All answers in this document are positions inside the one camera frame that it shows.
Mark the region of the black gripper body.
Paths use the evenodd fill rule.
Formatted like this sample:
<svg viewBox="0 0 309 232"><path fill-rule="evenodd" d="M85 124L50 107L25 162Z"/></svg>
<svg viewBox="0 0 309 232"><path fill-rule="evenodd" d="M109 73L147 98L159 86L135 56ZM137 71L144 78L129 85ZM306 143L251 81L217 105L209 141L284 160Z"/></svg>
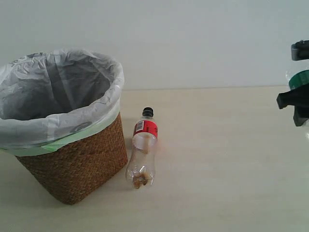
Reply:
<svg viewBox="0 0 309 232"><path fill-rule="evenodd" d="M294 107L294 116L293 120L295 123L295 126L301 127L303 126L309 119L309 108L308 107L300 107L295 106Z"/></svg>

